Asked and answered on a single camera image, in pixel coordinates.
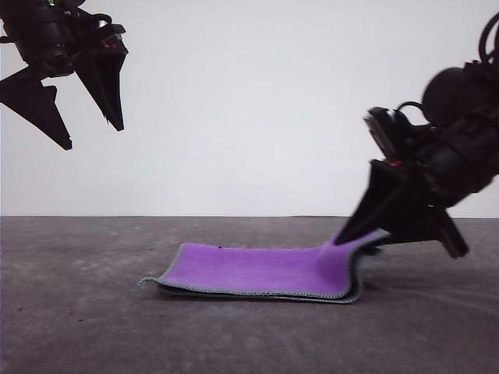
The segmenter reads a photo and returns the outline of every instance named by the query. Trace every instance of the floor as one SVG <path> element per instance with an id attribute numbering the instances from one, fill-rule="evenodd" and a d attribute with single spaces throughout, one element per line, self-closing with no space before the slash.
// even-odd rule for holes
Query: floor
<path id="1" fill-rule="evenodd" d="M 499 372 L 499 220 L 472 251 L 391 245 L 353 305 L 175 298 L 152 284 L 182 242 L 309 247 L 338 217 L 3 217 L 2 373 Z"/>

